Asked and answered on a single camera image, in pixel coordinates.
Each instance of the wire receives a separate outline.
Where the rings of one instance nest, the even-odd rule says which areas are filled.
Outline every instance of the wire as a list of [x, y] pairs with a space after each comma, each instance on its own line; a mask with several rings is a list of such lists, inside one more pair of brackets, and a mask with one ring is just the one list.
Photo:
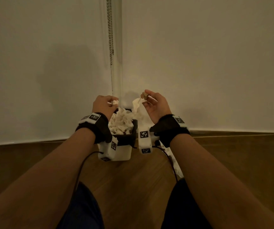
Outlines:
[[79, 183], [79, 177], [80, 177], [80, 174], [81, 174], [81, 171], [82, 171], [82, 168], [83, 168], [83, 165], [84, 165], [85, 161], [87, 160], [87, 158], [89, 158], [92, 154], [95, 154], [95, 153], [103, 154], [102, 152], [94, 151], [94, 152], [90, 153], [90, 154], [82, 161], [82, 164], [81, 164], [81, 166], [80, 166], [80, 169], [79, 169], [79, 172], [78, 172], [78, 176], [77, 176], [77, 179], [76, 179], [76, 183], [74, 184], [74, 191], [73, 191], [73, 193], [72, 193], [70, 202], [72, 201], [72, 199], [73, 199], [73, 197], [74, 197], [74, 193], [75, 193], [76, 190], [77, 190], [78, 183]]
[[169, 162], [171, 164], [171, 167], [172, 167], [174, 175], [175, 175], [176, 182], [178, 182], [177, 175], [176, 175], [176, 172], [175, 172], [175, 169], [174, 169], [173, 162], [172, 162], [171, 158], [168, 156], [168, 154], [165, 152], [165, 150], [163, 148], [160, 148], [158, 146], [152, 146], [152, 147], [160, 149], [162, 152], [164, 152], [164, 154], [166, 155], [166, 157], [169, 159]]

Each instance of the brown floor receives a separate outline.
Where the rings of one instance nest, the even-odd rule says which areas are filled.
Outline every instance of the brown floor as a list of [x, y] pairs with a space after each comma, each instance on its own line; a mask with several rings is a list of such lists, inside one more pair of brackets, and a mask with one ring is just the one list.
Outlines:
[[[274, 136], [196, 138], [274, 212]], [[0, 193], [59, 143], [0, 146]], [[93, 155], [80, 180], [96, 197], [106, 228], [160, 228], [175, 184], [165, 155], [133, 150], [126, 162]]]

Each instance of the small brown object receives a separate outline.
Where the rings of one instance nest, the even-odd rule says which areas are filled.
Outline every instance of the small brown object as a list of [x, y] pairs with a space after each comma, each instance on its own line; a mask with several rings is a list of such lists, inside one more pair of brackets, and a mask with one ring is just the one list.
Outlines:
[[145, 100], [147, 100], [148, 97], [149, 97], [149, 95], [146, 94], [145, 92], [142, 92], [142, 94], [140, 95], [140, 97], [143, 98], [143, 99], [145, 99]]

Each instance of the wall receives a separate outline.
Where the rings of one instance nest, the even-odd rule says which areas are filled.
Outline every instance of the wall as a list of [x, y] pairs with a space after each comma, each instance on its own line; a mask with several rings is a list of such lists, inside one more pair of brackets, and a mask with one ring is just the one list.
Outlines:
[[274, 132], [274, 0], [123, 0], [127, 106], [162, 93], [192, 130]]
[[0, 144], [69, 137], [112, 94], [105, 0], [0, 0]]

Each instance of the leg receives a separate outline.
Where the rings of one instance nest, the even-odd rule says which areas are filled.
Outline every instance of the leg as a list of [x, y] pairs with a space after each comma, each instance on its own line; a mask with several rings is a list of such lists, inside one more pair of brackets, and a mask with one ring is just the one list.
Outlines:
[[195, 202], [185, 179], [179, 180], [171, 192], [161, 228], [212, 228]]
[[81, 182], [56, 229], [67, 228], [104, 229], [99, 205], [90, 190]]

